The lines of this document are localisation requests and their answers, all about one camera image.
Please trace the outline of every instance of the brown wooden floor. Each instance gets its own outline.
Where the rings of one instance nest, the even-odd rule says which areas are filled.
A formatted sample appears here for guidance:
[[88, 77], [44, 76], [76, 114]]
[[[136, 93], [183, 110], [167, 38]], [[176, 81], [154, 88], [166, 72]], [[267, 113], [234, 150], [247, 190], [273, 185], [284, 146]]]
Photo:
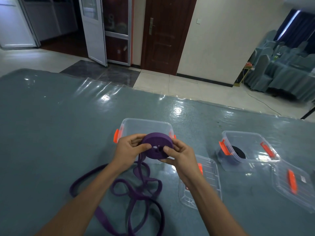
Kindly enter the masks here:
[[41, 49], [88, 58], [84, 32], [77, 31], [41, 41]]

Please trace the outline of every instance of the dark gray floor tile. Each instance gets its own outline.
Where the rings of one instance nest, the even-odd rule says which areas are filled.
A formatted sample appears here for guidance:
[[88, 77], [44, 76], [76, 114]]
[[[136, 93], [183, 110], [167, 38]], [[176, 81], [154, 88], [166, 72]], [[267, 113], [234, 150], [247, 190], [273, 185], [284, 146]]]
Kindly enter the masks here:
[[109, 65], [106, 72], [98, 80], [133, 87], [139, 74], [139, 71]]
[[98, 79], [106, 70], [106, 67], [98, 63], [80, 60], [61, 71], [61, 73], [73, 75], [76, 77]]

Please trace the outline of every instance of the purple strap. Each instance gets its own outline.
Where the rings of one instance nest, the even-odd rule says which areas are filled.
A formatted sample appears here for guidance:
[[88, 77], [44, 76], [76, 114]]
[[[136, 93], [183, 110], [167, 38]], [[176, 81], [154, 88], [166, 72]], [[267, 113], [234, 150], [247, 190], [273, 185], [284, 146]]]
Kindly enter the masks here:
[[[140, 179], [142, 181], [142, 185], [139, 187], [136, 187], [136, 189], [133, 189], [131, 184], [124, 180], [124, 179], [116, 179], [113, 184], [111, 185], [111, 192], [113, 195], [115, 196], [123, 196], [123, 195], [127, 195], [130, 197], [130, 203], [129, 203], [129, 209], [127, 212], [127, 231], [128, 233], [123, 233], [120, 234], [118, 233], [113, 226], [110, 224], [107, 216], [105, 215], [105, 213], [103, 212], [103, 210], [100, 208], [100, 206], [98, 206], [95, 210], [94, 215], [96, 216], [96, 218], [98, 219], [98, 221], [102, 224], [102, 226], [112, 235], [115, 236], [135, 236], [136, 232], [138, 232], [143, 225], [145, 224], [147, 218], [148, 218], [148, 214], [149, 214], [149, 207], [150, 205], [153, 203], [155, 204], [161, 214], [161, 223], [160, 223], [160, 228], [159, 231], [157, 232], [157, 236], [161, 236], [164, 230], [164, 226], [165, 226], [165, 216], [164, 216], [164, 212], [163, 209], [161, 207], [161, 205], [156, 201], [156, 198], [160, 195], [161, 191], [162, 191], [162, 181], [160, 181], [159, 179], [155, 179], [155, 178], [150, 178], [150, 167], [143, 162], [147, 157], [152, 158], [152, 159], [165, 159], [168, 156], [164, 153], [163, 151], [163, 147], [164, 146], [168, 146], [173, 148], [173, 143], [172, 143], [172, 139], [163, 134], [163, 133], [150, 133], [148, 135], [146, 135], [144, 137], [144, 139], [141, 141], [141, 144], [143, 143], [149, 143], [151, 144], [152, 148], [145, 151], [143, 154], [139, 154], [139, 158], [138, 161], [135, 161], [135, 163], [137, 163], [137, 166], [134, 168], [133, 172], [134, 175]], [[86, 173], [85, 175], [83, 175], [82, 177], [80, 177], [79, 179], [77, 179], [70, 187], [69, 192], [70, 195], [74, 198], [78, 195], [77, 192], [77, 188], [78, 186], [84, 182], [87, 178], [89, 178], [91, 175], [103, 170], [108, 164], [105, 165], [101, 165], [97, 168], [95, 168], [94, 170], [91, 170], [90, 172]], [[147, 171], [146, 176], [144, 176], [142, 174], [142, 169], [141, 169], [141, 165], [143, 165]], [[148, 189], [148, 182], [153, 182], [153, 181], [157, 181], [158, 182], [158, 188], [152, 192], [151, 190]], [[117, 183], [123, 183], [126, 185], [126, 187], [128, 188], [128, 192], [123, 193], [123, 194], [118, 194], [115, 192], [114, 188], [116, 186]], [[144, 194], [144, 191], [147, 190], [151, 196], [147, 196]], [[145, 204], [146, 204], [146, 211], [144, 214], [144, 217], [142, 219], [142, 221], [139, 223], [139, 225], [137, 225], [135, 228], [132, 228], [131, 225], [131, 214], [132, 214], [132, 210], [136, 204], [137, 200], [144, 200]]]

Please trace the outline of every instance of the transparent plastic bin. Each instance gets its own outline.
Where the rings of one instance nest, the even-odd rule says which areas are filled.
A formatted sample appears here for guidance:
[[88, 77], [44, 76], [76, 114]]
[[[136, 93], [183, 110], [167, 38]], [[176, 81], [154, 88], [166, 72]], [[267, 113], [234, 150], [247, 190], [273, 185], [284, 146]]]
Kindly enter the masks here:
[[[293, 171], [297, 185], [293, 193], [288, 179], [288, 170]], [[302, 169], [282, 160], [272, 168], [272, 183], [276, 191], [310, 213], [315, 212], [315, 192], [309, 174]]]
[[226, 171], [254, 171], [255, 163], [277, 163], [281, 160], [274, 148], [260, 134], [224, 131], [216, 155]]
[[[217, 192], [218, 196], [222, 200], [220, 178], [216, 162], [213, 159], [199, 155], [196, 155], [196, 159], [197, 162], [202, 165], [203, 177], [213, 187], [213, 189]], [[197, 206], [189, 189], [181, 180], [179, 180], [178, 196], [179, 200], [184, 205], [197, 209]]]
[[[144, 133], [149, 134], [152, 132], [160, 132], [168, 135], [171, 138], [176, 138], [172, 125], [167, 122], [159, 122], [154, 120], [136, 119], [136, 118], [126, 118], [120, 125], [120, 128], [116, 130], [114, 135], [114, 142], [117, 143], [122, 137], [136, 134]], [[159, 160], [146, 158], [144, 160], [146, 163], [161, 164]]]

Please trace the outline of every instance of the forearm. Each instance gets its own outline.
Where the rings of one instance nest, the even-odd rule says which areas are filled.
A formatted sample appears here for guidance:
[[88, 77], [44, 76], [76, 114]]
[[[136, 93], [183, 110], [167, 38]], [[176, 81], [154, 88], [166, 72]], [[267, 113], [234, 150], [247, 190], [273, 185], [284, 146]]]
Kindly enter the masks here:
[[247, 235], [201, 174], [194, 176], [187, 184], [210, 235]]
[[109, 164], [36, 235], [83, 235], [104, 194], [119, 174], [117, 167]]

